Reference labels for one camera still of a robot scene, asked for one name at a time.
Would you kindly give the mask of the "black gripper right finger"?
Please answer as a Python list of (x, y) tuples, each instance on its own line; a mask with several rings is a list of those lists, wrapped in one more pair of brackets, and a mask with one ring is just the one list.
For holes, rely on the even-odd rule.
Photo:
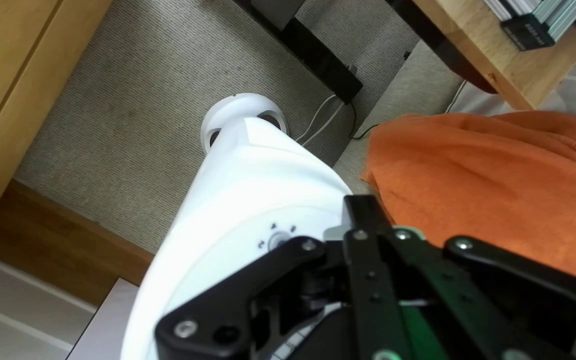
[(469, 236), (435, 248), (371, 197), (347, 197), (343, 213), (360, 356), (576, 360), (576, 277)]

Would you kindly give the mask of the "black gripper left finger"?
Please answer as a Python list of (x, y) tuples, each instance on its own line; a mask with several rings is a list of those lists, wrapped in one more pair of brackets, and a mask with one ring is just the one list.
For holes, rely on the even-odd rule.
[(336, 303), (342, 244), (293, 238), (161, 317), (157, 360), (256, 360)]

